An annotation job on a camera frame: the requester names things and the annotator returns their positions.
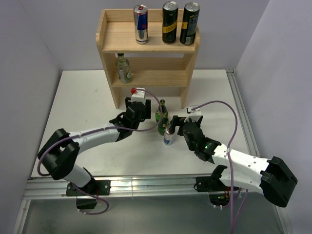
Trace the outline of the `green glass bottle front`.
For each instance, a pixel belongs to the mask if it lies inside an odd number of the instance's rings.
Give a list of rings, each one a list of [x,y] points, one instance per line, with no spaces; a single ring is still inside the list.
[[[163,136],[164,133],[165,133],[165,129],[166,129],[167,125],[168,125],[168,121],[169,121],[168,120],[168,113],[164,113],[164,115],[163,115],[163,117],[162,117],[162,119],[160,121],[160,124],[157,127],[158,133],[161,136]]]

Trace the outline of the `silver blue white can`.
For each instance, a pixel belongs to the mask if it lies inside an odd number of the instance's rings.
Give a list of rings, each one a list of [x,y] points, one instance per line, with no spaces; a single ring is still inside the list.
[[[164,131],[163,141],[166,145],[171,145],[174,137],[175,129],[168,124]]]

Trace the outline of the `clear glass bottle front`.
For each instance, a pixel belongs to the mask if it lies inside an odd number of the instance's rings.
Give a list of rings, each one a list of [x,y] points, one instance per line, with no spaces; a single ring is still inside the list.
[[[117,54],[116,69],[118,79],[121,83],[130,83],[132,81],[131,66],[123,53]]]

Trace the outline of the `red blue silver can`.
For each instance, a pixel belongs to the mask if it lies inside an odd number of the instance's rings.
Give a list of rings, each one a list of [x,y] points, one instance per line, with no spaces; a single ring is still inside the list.
[[[133,8],[136,42],[145,44],[148,41],[148,8],[136,5]]]

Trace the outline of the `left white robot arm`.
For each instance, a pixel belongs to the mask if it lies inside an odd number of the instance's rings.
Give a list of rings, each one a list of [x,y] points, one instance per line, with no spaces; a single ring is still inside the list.
[[[126,98],[126,111],[117,115],[101,128],[69,133],[56,130],[38,153],[39,165],[43,165],[54,180],[64,179],[84,195],[95,195],[99,183],[91,173],[76,164],[82,152],[105,143],[121,141],[136,131],[139,124],[151,118],[149,99],[133,101]]]

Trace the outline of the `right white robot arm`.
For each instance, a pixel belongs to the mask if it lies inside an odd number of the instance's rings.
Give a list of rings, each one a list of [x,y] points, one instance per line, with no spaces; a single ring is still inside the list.
[[[278,207],[287,207],[298,183],[287,164],[276,156],[267,159],[227,149],[225,144],[203,134],[202,119],[173,116],[169,132],[183,136],[188,149],[199,159],[216,165],[208,182],[211,188],[243,188],[264,195]]]

